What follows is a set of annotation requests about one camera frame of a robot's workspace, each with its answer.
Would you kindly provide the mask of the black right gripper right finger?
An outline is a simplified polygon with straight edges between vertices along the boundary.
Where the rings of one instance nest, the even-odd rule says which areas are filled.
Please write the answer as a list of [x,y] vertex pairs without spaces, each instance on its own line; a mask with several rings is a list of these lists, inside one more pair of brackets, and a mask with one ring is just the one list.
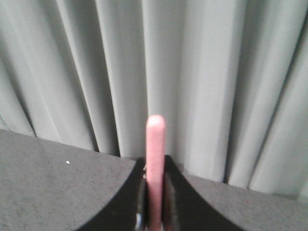
[[212,207],[165,156],[162,224],[165,231],[241,231]]

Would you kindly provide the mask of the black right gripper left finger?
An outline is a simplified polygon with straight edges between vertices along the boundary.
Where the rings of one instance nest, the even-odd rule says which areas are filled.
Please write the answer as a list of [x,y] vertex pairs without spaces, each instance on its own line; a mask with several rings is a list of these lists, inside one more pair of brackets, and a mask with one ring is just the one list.
[[145,159],[139,158],[130,175],[104,208],[80,231],[144,231],[147,221]]

